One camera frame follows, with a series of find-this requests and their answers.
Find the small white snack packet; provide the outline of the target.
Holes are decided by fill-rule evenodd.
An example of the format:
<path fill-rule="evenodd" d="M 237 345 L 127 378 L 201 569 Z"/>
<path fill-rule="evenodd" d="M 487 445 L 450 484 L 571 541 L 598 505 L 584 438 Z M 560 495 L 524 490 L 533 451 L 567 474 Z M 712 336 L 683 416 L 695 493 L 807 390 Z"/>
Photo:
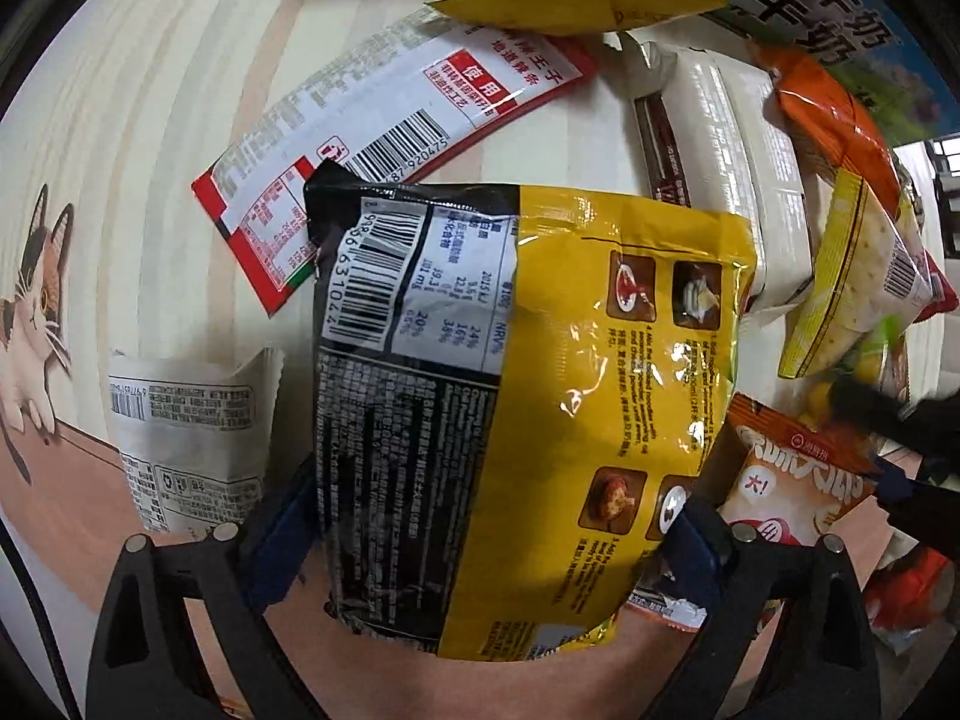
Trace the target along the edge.
<path fill-rule="evenodd" d="M 262 499 L 285 355 L 109 361 L 109 429 L 150 532 L 202 538 Z"/>

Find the yellow black noodle packet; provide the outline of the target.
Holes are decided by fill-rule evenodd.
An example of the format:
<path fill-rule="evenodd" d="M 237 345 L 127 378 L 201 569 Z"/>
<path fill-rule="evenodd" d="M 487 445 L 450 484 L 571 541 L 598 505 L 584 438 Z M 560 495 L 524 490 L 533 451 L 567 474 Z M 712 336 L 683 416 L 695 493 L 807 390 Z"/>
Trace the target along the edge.
<path fill-rule="evenodd" d="M 747 223 L 331 161 L 304 204 L 331 615 L 449 660 L 605 642 L 734 395 Z"/>

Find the panda mushroom snack bag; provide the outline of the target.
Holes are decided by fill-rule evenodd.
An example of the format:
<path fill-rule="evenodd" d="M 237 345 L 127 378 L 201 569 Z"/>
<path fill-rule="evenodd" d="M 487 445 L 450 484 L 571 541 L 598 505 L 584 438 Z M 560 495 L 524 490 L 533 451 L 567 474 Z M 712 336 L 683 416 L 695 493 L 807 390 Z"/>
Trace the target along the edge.
<path fill-rule="evenodd" d="M 729 525 L 812 546 L 872 493 L 874 457 L 871 436 L 855 427 L 814 427 L 737 394 L 701 472 L 659 481 L 647 534 L 662 541 L 697 494 Z"/>

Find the yellow cracker packet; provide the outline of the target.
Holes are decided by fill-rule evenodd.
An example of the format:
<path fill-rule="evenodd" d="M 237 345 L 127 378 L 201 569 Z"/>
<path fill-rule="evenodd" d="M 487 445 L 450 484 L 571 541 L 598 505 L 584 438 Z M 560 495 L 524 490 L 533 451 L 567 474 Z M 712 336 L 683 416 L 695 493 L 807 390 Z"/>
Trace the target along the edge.
<path fill-rule="evenodd" d="M 910 195 L 890 213 L 864 177 L 841 169 L 779 375 L 820 374 L 879 328 L 901 335 L 957 307 L 958 294 L 924 247 Z"/>

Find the orange snack bag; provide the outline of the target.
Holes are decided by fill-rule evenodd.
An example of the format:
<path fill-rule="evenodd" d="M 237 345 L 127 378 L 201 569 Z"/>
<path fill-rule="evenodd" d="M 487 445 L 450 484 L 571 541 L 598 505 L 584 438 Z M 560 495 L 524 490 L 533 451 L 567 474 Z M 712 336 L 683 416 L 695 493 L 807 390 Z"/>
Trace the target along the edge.
<path fill-rule="evenodd" d="M 812 138 L 828 163 L 855 172 L 893 221 L 900 218 L 900 179 L 893 154 L 867 109 L 812 55 L 796 46 L 753 43 L 775 83 L 789 121 Z"/>

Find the white beige snack pack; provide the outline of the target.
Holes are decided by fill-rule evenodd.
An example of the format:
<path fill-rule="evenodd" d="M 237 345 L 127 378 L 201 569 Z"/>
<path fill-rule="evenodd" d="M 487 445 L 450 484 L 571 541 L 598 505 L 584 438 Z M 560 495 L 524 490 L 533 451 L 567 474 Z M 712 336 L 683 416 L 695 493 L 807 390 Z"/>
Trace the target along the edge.
<path fill-rule="evenodd" d="M 812 281 L 804 185 L 766 71 L 715 50 L 620 36 L 654 199 L 747 221 L 757 252 L 748 310 L 776 317 Z"/>

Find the striped cat table mat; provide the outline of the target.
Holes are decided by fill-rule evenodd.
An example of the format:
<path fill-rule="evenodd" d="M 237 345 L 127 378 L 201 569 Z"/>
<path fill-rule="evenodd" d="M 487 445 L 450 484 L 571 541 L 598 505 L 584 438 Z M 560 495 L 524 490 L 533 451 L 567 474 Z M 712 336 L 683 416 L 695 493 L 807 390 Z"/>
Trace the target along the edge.
<path fill-rule="evenodd" d="M 2 119 L 2 296 L 13 296 L 29 216 L 67 203 L 75 226 L 64 340 L 49 388 L 67 427 L 107 439 L 110 353 L 218 361 L 285 349 L 274 470 L 311 449 L 309 283 L 268 317 L 190 183 L 283 94 L 423 0 L 88 0 Z M 435 181 L 640 192 L 633 117 L 613 68 L 444 164 Z M 142 524 L 117 457 L 94 442 L 2 437 L 2 515 L 43 597 L 80 712 L 96 616 L 117 554 Z M 519 667 L 439 661 L 359 639 L 322 611 L 319 550 L 267 619 L 334 718 L 636 718 L 690 642 L 637 614 L 592 652 Z"/>

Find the blue cardboard box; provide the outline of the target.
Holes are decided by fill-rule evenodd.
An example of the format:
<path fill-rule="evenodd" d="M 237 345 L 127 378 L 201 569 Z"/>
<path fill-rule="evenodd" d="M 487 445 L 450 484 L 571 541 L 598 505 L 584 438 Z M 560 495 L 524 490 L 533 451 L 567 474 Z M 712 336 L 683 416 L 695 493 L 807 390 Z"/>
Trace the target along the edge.
<path fill-rule="evenodd" d="M 716 20 L 805 50 L 856 96 L 893 146 L 958 130 L 958 94 L 921 31 L 884 0 L 727 0 Z"/>

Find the red white snack packet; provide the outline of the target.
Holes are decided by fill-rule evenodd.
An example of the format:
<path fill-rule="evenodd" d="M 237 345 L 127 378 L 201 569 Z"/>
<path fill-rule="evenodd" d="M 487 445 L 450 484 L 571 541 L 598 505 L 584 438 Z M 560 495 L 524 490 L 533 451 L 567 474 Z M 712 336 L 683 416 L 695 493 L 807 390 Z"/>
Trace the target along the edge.
<path fill-rule="evenodd" d="M 470 26 L 420 8 L 285 94 L 192 184 L 268 314 L 306 280 L 304 184 L 324 161 L 418 181 L 596 73 L 574 37 Z"/>

